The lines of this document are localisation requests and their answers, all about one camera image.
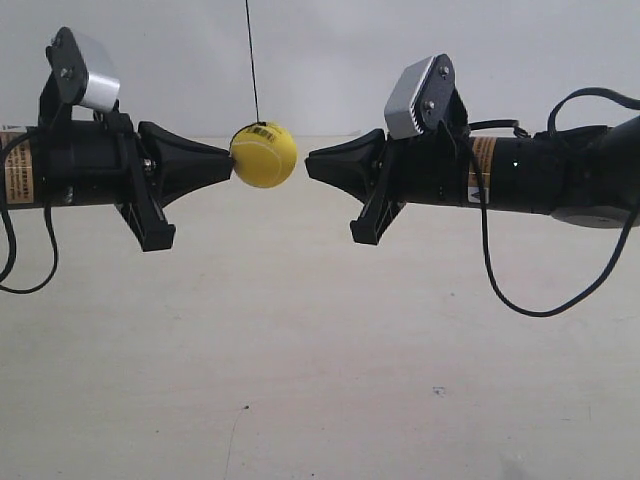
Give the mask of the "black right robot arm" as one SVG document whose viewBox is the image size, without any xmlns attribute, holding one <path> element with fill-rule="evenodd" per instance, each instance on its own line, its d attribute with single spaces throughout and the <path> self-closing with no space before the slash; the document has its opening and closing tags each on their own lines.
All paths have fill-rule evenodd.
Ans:
<svg viewBox="0 0 640 480">
<path fill-rule="evenodd" d="M 361 202 L 352 238 L 376 245 L 409 204 L 543 215 L 591 228 L 637 226 L 639 119 L 529 134 L 512 119 L 471 122 L 453 97 L 434 128 L 381 129 L 312 151 L 309 177 Z"/>
</svg>

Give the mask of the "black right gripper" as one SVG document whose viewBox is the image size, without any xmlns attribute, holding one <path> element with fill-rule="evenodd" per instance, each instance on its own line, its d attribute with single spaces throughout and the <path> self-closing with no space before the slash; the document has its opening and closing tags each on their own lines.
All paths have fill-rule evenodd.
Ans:
<svg viewBox="0 0 640 480">
<path fill-rule="evenodd" d="M 467 109 L 454 94 L 430 133 L 386 140 L 382 129 L 373 129 L 353 140 L 312 150 L 305 167 L 311 179 L 365 203 L 350 223 L 352 237 L 359 244 L 376 245 L 407 204 L 459 207 L 466 203 L 469 132 Z"/>
</svg>

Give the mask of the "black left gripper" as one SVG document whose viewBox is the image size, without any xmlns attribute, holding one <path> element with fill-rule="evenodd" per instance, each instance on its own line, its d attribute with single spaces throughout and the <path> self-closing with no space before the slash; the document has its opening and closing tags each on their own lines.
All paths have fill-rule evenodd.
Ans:
<svg viewBox="0 0 640 480">
<path fill-rule="evenodd" d="M 231 177 L 234 160 L 226 149 L 150 121 L 138 124 L 138 138 L 130 117 L 116 108 L 92 120 L 74 120 L 72 108 L 56 81 L 47 80 L 38 123 L 28 129 L 33 135 L 31 208 L 113 205 L 144 252 L 163 251 L 173 246 L 176 227 L 160 205 Z M 142 151 L 153 166 L 147 177 L 154 194 Z"/>
</svg>

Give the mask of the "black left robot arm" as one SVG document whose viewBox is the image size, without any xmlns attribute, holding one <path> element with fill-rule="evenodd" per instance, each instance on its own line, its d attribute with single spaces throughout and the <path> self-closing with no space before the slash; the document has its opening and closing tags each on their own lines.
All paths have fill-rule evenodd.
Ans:
<svg viewBox="0 0 640 480">
<path fill-rule="evenodd" d="M 1 203 L 10 210 L 112 205 L 144 252 L 172 248 L 165 207 L 230 179 L 226 149 L 189 140 L 113 106 L 73 116 L 54 80 L 39 96 L 34 126 L 4 127 Z"/>
</svg>

